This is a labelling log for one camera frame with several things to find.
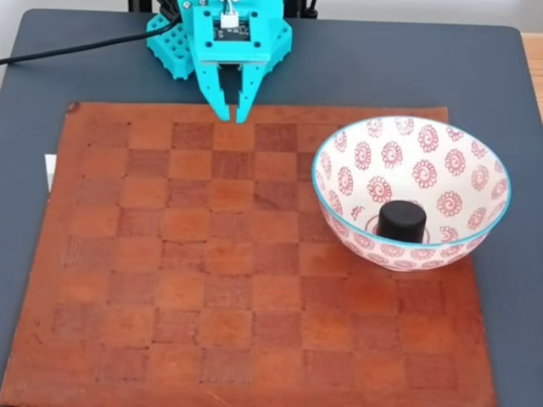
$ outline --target black cable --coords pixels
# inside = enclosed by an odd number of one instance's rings
[[[91,49],[109,47],[111,45],[122,44],[124,42],[133,42],[133,41],[145,40],[145,39],[150,38],[152,36],[159,36],[161,34],[164,34],[165,32],[167,32],[167,31],[171,30],[172,28],[174,28],[180,22],[181,22],[181,15],[178,15],[172,22],[170,22],[170,24],[165,25],[164,27],[159,28],[157,30],[145,32],[143,34],[136,34],[134,36],[122,36],[122,37],[119,37],[119,38],[113,38],[111,40],[95,42],[93,44],[79,45],[77,47],[57,49],[57,50],[54,50],[54,51],[46,51],[44,53],[33,53],[33,54],[29,54],[29,55],[21,55],[20,57],[11,57],[11,58],[0,59],[0,65],[17,64],[19,62],[32,61],[34,59],[57,57],[59,55],[66,55],[68,53],[80,53],[82,51],[89,51]]]

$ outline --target teal mount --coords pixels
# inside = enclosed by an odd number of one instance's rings
[[[188,79],[196,72],[200,91],[220,120],[230,120],[219,69],[235,64],[241,71],[236,122],[244,123],[266,74],[291,52],[292,28],[283,19],[283,0],[232,0],[240,31],[229,30],[233,39],[222,35],[221,15],[226,0],[178,0],[182,22],[160,36],[148,39],[148,47],[174,79]],[[169,24],[158,14],[149,21],[153,31]]]

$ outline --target ceramic bowl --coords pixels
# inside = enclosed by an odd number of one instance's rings
[[[500,159],[451,125],[387,116],[349,125],[318,150],[313,186],[326,222],[350,250],[391,270],[429,270],[472,252],[507,212],[511,182]],[[423,243],[377,236],[391,200],[426,211]]]

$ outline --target dark gray table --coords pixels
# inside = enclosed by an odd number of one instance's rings
[[[31,11],[14,54],[139,32],[147,20]],[[512,206],[474,261],[500,405],[543,406],[543,127],[520,35],[469,25],[292,24],[294,52],[266,79],[258,103],[446,105],[453,124],[503,158]],[[226,78],[229,103],[238,87]],[[174,82],[141,42],[8,69],[0,92],[0,372],[48,195],[43,155],[55,152],[74,100],[204,103],[195,80]]]

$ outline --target chessboard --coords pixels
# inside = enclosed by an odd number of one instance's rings
[[[490,407],[470,259],[400,273],[330,232],[320,144],[386,114],[74,103],[0,403]]]

